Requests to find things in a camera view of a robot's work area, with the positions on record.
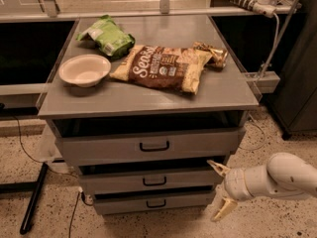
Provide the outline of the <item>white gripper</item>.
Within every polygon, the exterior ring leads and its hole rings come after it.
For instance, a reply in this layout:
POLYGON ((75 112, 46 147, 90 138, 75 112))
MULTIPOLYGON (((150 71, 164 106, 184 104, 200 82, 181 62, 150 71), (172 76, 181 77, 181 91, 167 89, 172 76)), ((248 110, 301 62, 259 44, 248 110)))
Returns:
POLYGON ((227 166, 212 160, 208 160, 207 163, 219 176, 224 178, 225 189, 233 198, 223 197, 221 199, 221 206, 212 217, 212 221, 217 222, 225 218, 238 206, 236 200, 243 201, 248 199, 248 190, 245 183, 244 171, 242 169, 230 169, 227 166))

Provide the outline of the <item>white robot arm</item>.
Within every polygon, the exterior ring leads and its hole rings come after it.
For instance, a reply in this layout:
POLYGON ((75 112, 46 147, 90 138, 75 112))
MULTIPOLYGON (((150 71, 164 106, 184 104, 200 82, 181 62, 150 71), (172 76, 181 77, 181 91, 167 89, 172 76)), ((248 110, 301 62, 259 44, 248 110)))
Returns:
POLYGON ((230 214, 239 201, 258 196, 282 200, 317 197, 317 169, 289 153, 273 154, 265 164, 251 168, 230 169, 212 160, 207 163, 223 178, 226 192, 214 222, 230 214))

